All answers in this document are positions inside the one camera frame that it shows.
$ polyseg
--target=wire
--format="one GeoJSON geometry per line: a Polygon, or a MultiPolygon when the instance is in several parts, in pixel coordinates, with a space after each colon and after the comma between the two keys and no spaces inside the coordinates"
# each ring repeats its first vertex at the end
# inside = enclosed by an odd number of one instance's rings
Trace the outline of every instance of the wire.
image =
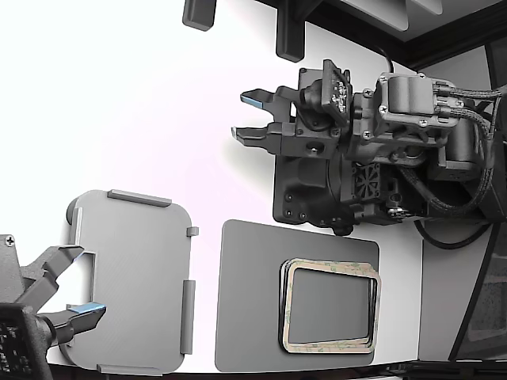
{"type": "Polygon", "coordinates": [[[377,49],[378,53],[383,55],[384,58],[387,60],[387,64],[389,65],[389,72],[394,73],[395,72],[395,65],[393,64],[393,60],[391,59],[391,57],[380,46],[375,45],[375,49],[377,49]]]}
{"type": "Polygon", "coordinates": [[[459,249],[472,244],[474,241],[479,239],[491,226],[490,224],[480,226],[479,229],[475,231],[470,237],[467,237],[462,241],[458,241],[456,243],[444,243],[442,241],[438,241],[434,237],[431,237],[428,234],[428,231],[425,230],[421,221],[417,220],[416,222],[414,222],[414,224],[415,228],[417,228],[417,231],[419,231],[419,234],[421,234],[421,236],[425,239],[425,241],[427,241],[431,245],[436,246],[437,248],[446,250],[459,249]]]}

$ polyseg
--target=metal frame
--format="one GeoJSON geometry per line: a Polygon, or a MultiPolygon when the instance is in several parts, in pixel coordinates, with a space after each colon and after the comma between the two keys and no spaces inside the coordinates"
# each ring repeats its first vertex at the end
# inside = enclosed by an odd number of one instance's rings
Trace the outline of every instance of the metal frame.
{"type": "Polygon", "coordinates": [[[375,350],[376,335],[379,326],[380,288],[381,280],[377,271],[369,263],[345,263],[335,261],[316,261],[306,259],[292,259],[282,265],[280,271],[283,307],[280,311],[281,340],[285,350],[289,353],[312,354],[369,354],[375,350]],[[293,344],[289,342],[291,324],[292,289],[296,269],[307,269],[317,272],[334,273],[343,276],[355,276],[370,279],[370,326],[366,337],[331,340],[326,342],[310,342],[293,344]]]}

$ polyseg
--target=bolt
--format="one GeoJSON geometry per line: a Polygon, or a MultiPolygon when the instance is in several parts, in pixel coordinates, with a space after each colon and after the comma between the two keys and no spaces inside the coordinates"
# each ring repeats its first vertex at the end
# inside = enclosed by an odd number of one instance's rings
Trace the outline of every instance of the bolt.
{"type": "Polygon", "coordinates": [[[364,89],[363,90],[363,95],[366,98],[370,98],[370,97],[373,96],[373,90],[372,89],[364,89]]]}
{"type": "Polygon", "coordinates": [[[14,240],[14,236],[9,235],[9,236],[7,236],[7,237],[6,237],[6,245],[7,245],[8,247],[14,247],[14,244],[15,244],[15,243],[16,243],[16,242],[15,242],[15,240],[14,240]]]}

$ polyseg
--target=white surface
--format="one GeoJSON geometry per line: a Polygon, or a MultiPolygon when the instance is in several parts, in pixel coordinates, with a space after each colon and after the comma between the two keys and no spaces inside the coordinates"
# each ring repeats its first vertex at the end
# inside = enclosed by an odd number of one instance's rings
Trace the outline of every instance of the white surface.
{"type": "MultiPolygon", "coordinates": [[[[181,372],[216,372],[215,324],[222,225],[275,224],[273,156],[231,138],[269,114],[243,91],[297,86],[299,67],[323,59],[352,71],[361,91],[387,69],[383,57],[307,26],[306,58],[275,55],[276,11],[220,0],[209,32],[181,23],[183,0],[1,2],[0,231],[13,234],[21,264],[67,243],[67,205],[90,189],[171,198],[186,208],[196,280],[193,355],[181,372]]],[[[316,230],[309,226],[304,230],[316,230]]],[[[417,358],[421,239],[411,225],[361,226],[380,247],[383,294],[374,363],[417,358]]],[[[85,260],[59,279],[44,311],[87,302],[85,260]]],[[[49,359],[65,363],[52,349],[49,359]]]]}

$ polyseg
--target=black mount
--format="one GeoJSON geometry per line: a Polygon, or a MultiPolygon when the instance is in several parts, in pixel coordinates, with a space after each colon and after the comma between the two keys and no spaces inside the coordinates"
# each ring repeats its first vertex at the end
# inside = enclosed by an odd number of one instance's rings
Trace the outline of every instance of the black mount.
{"type": "Polygon", "coordinates": [[[185,0],[183,24],[208,31],[215,24],[216,0],[185,0]]]}
{"type": "MultiPolygon", "coordinates": [[[[280,0],[276,5],[276,55],[291,62],[304,58],[305,21],[322,0],[280,0]]],[[[215,22],[216,0],[185,0],[183,24],[208,31],[215,22]]]]}

